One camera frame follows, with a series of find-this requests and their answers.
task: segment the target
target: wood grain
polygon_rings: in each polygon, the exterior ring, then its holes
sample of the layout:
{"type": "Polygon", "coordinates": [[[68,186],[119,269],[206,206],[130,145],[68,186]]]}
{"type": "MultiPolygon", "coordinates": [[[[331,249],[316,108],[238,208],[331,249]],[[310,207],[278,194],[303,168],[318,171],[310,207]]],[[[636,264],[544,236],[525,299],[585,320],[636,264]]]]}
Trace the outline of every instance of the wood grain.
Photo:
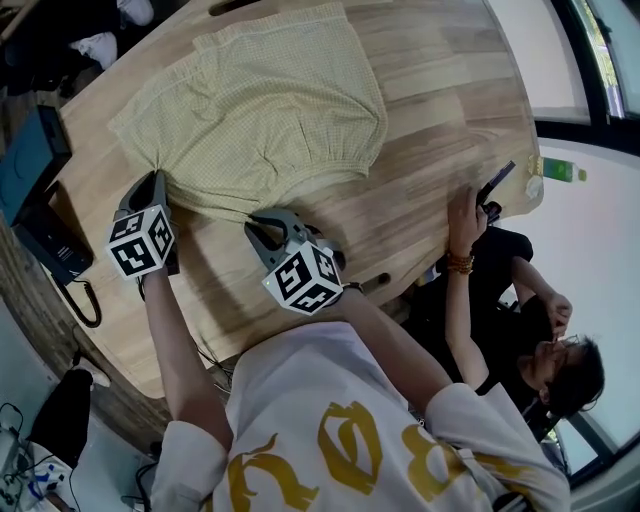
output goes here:
{"type": "MultiPolygon", "coordinates": [[[[194,37],[320,3],[263,1],[210,17],[210,0],[192,0],[62,109],[74,156],[60,181],[95,253],[86,278],[104,312],[103,324],[87,334],[147,396],[162,396],[162,387],[144,304],[104,252],[113,212],[136,179],[107,122],[147,79],[190,53],[194,37]]],[[[289,207],[342,244],[347,279],[391,275],[371,294],[382,304],[443,253],[445,205],[461,185],[482,185],[513,159],[517,171],[495,199],[505,215],[535,208],[542,196],[529,201],[524,187],[527,159],[538,148],[522,81],[483,1],[348,0],[345,6],[385,99],[387,141],[369,179],[298,197],[294,191],[289,207]]],[[[309,321],[279,309],[262,288],[264,269],[241,225],[180,209],[174,218],[182,272],[173,287],[192,333],[219,359],[309,321]]]]}

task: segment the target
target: white t-shirt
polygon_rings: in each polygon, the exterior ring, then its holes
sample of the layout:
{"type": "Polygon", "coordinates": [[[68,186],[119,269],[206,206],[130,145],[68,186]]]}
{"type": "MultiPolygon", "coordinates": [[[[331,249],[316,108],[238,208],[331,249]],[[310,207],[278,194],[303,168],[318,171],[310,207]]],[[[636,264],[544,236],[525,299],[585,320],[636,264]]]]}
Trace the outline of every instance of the white t-shirt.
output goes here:
{"type": "Polygon", "coordinates": [[[500,385],[480,397],[452,384],[424,416],[425,428],[349,324],[294,329],[240,359],[228,454],[169,424],[153,510],[492,510],[510,491],[569,510],[566,479],[500,385]]]}

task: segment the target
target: black cable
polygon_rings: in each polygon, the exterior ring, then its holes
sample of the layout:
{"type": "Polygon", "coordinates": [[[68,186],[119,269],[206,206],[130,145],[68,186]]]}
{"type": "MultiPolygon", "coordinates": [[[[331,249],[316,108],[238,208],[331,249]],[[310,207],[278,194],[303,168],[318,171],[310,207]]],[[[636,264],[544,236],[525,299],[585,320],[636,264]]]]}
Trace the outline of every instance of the black cable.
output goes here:
{"type": "Polygon", "coordinates": [[[69,291],[67,290],[67,288],[60,281],[58,281],[56,276],[51,274],[51,279],[53,280],[55,285],[58,287],[58,290],[60,290],[60,293],[62,294],[64,299],[67,301],[71,309],[73,309],[73,312],[76,314],[78,319],[84,325],[86,325],[90,329],[94,329],[102,323],[102,311],[100,310],[100,304],[98,304],[98,298],[96,297],[96,294],[93,291],[93,288],[91,288],[91,283],[89,283],[89,281],[76,280],[74,281],[74,283],[83,283],[84,291],[87,294],[87,297],[89,298],[89,302],[91,303],[91,306],[93,306],[93,311],[96,315],[96,319],[94,321],[91,321],[87,319],[86,316],[84,316],[84,313],[80,311],[80,308],[78,307],[76,302],[73,300],[73,297],[71,297],[71,295],[69,294],[69,291]]]}
{"type": "Polygon", "coordinates": [[[45,460],[50,459],[51,457],[54,457],[53,454],[51,455],[47,455],[46,457],[43,457],[42,459],[40,459],[38,462],[36,462],[35,464],[28,466],[26,468],[24,468],[22,471],[17,471],[16,473],[13,473],[12,475],[10,475],[9,473],[5,473],[3,478],[7,478],[7,476],[9,476],[10,478],[16,478],[18,476],[22,476],[24,475],[27,471],[34,469],[35,467],[39,466],[40,464],[42,464],[45,460]]]}
{"type": "Polygon", "coordinates": [[[71,474],[69,475],[69,490],[71,491],[71,496],[73,496],[73,501],[76,502],[76,509],[78,510],[78,512],[82,512],[82,509],[80,508],[80,505],[78,504],[78,498],[76,498],[76,493],[73,492],[73,486],[71,485],[71,477],[73,476],[73,472],[76,470],[76,468],[73,468],[71,470],[71,474]]]}
{"type": "Polygon", "coordinates": [[[4,409],[5,405],[8,405],[20,415],[20,426],[18,427],[18,435],[20,435],[20,431],[22,430],[22,424],[24,423],[24,416],[22,415],[22,411],[18,409],[15,405],[13,405],[11,402],[5,402],[0,407],[0,414],[2,414],[2,409],[4,409]]]}
{"type": "Polygon", "coordinates": [[[151,500],[149,500],[149,495],[142,485],[142,477],[157,465],[157,462],[152,462],[151,464],[142,466],[140,469],[138,469],[138,471],[136,471],[136,485],[138,486],[138,490],[140,491],[142,506],[144,507],[145,512],[151,512],[151,500]]]}
{"type": "Polygon", "coordinates": [[[220,371],[222,371],[222,373],[225,374],[225,376],[227,377],[227,384],[228,384],[229,388],[231,388],[231,380],[233,378],[233,370],[230,370],[229,368],[225,368],[224,366],[222,366],[220,364],[220,361],[218,361],[217,359],[214,359],[213,357],[211,357],[210,355],[205,353],[198,345],[196,345],[196,348],[198,349],[198,353],[202,357],[204,357],[207,361],[209,361],[209,363],[211,363],[212,366],[218,368],[220,371]]]}

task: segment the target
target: wrist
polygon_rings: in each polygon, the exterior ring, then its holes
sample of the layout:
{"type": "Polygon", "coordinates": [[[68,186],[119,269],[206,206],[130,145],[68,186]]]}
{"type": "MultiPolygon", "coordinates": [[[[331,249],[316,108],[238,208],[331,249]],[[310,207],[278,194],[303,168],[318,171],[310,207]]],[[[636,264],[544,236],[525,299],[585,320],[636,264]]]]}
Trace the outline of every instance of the wrist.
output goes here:
{"type": "Polygon", "coordinates": [[[468,258],[471,256],[470,245],[449,244],[449,254],[455,258],[468,258]]]}

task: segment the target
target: bracelet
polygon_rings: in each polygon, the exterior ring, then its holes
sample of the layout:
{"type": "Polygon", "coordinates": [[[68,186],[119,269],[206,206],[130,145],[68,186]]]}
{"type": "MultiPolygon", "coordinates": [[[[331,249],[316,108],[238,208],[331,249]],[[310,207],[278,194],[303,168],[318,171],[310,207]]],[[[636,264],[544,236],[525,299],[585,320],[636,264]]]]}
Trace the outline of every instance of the bracelet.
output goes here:
{"type": "Polygon", "coordinates": [[[447,269],[468,276],[473,272],[473,256],[455,256],[449,251],[447,253],[447,269]]]}

